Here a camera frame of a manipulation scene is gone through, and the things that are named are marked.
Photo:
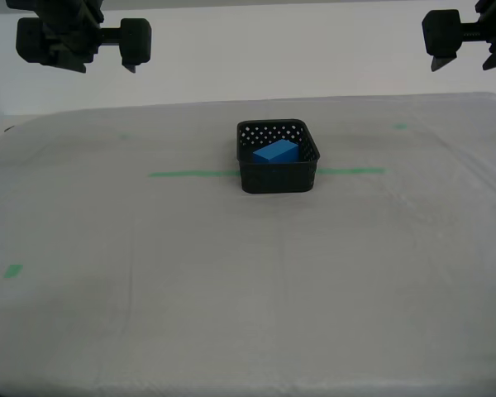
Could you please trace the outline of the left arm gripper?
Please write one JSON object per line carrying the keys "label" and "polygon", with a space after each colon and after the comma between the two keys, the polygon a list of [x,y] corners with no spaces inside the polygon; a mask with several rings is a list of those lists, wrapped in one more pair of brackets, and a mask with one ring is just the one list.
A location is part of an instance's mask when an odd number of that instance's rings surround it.
{"label": "left arm gripper", "polygon": [[131,73],[150,61],[152,28],[144,18],[123,18],[118,28],[102,28],[100,1],[7,0],[12,10],[34,12],[17,22],[16,50],[24,61],[84,74],[102,45],[118,45]]}

